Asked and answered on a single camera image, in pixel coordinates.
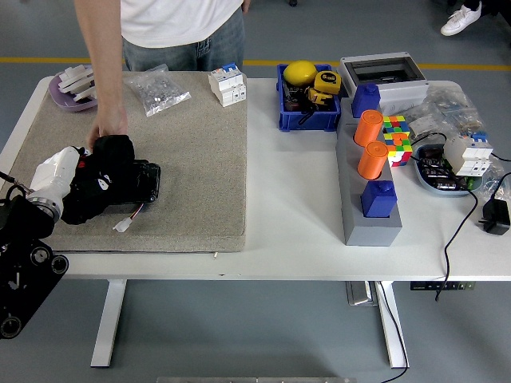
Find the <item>person's right hand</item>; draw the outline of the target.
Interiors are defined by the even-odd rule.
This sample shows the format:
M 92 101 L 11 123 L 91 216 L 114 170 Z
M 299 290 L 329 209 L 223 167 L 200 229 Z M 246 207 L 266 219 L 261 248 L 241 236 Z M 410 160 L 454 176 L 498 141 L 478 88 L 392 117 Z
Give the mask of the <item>person's right hand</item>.
M 103 136 L 127 135 L 128 118 L 124 107 L 99 108 L 87 137 L 89 149 Z

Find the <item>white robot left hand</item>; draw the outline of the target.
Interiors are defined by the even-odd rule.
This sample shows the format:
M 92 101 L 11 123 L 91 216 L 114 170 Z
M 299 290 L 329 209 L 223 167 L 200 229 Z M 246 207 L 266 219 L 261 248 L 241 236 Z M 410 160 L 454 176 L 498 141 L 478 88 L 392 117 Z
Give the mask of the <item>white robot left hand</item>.
M 39 164 L 30 184 L 30 195 L 53 201 L 67 196 L 79 159 L 79 150 L 68 146 Z

